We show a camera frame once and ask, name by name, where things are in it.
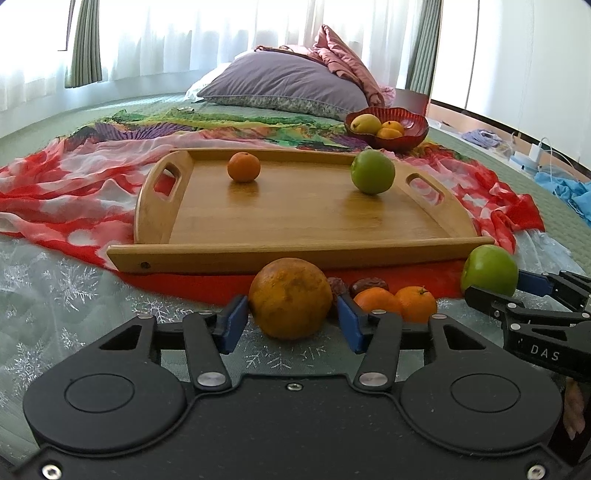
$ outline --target pink blanket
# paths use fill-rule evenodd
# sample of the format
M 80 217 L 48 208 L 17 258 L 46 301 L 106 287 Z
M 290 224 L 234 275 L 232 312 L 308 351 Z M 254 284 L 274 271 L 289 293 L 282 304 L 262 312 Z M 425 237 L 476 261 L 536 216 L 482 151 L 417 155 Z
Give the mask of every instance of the pink blanket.
M 320 26 L 316 35 L 316 42 L 312 48 L 301 45 L 286 45 L 280 48 L 259 46 L 256 50 L 293 52 L 299 56 L 307 56 L 318 63 L 326 65 L 335 75 L 350 80 L 359 86 L 363 90 L 369 106 L 385 106 L 382 89 L 373 75 L 355 52 L 328 25 Z

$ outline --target white curtain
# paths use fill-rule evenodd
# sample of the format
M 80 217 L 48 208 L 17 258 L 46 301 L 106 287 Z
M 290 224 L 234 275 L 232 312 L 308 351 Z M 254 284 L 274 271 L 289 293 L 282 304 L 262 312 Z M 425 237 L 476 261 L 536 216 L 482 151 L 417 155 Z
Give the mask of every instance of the white curtain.
M 63 88 L 70 0 L 0 5 L 0 111 Z
M 324 23 L 379 83 L 404 85 L 422 1 L 101 0 L 103 78 L 204 74 L 257 45 L 311 46 Z M 0 112 L 56 92 L 77 94 L 63 92 L 70 55 L 60 50 L 69 5 L 70 0 L 5 0 L 0 6 Z
M 103 78 L 209 71 L 257 45 L 311 46 L 327 24 L 376 79 L 408 67 L 422 0 L 101 0 Z

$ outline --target purple pillow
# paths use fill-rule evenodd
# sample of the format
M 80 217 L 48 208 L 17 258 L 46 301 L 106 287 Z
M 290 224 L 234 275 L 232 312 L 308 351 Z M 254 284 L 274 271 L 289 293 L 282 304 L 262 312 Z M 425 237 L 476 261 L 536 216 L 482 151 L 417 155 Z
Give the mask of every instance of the purple pillow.
M 313 60 L 274 51 L 244 55 L 199 92 L 208 102 L 344 120 L 368 107 L 361 89 Z

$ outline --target rivet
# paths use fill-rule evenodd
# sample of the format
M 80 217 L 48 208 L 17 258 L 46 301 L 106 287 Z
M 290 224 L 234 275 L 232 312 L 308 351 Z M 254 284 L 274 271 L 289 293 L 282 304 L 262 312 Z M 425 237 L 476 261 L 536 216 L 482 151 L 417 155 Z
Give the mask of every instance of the rivet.
M 50 463 L 43 466 L 41 473 L 47 480 L 59 480 L 61 478 L 60 468 Z
M 527 480 L 542 480 L 546 476 L 544 465 L 534 465 L 527 470 Z
M 301 383 L 288 383 L 286 389 L 290 392 L 300 392 L 304 388 L 304 385 Z
M 367 372 L 359 376 L 359 383 L 365 387 L 381 387 L 388 383 L 388 377 L 379 372 Z
M 220 372 L 205 372 L 197 377 L 197 383 L 203 387 L 219 387 L 226 383 L 226 376 Z

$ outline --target green apple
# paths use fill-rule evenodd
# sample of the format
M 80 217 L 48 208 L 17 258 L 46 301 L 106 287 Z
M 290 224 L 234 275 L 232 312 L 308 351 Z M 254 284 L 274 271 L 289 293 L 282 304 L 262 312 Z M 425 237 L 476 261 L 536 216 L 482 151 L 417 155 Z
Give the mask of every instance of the green apple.
M 519 268 L 513 256 L 496 245 L 481 245 L 472 250 L 466 260 L 460 288 L 485 288 L 495 293 L 512 296 L 517 288 Z
M 363 150 L 351 164 L 353 184 L 368 195 L 388 190 L 394 183 L 396 169 L 392 160 L 379 150 Z

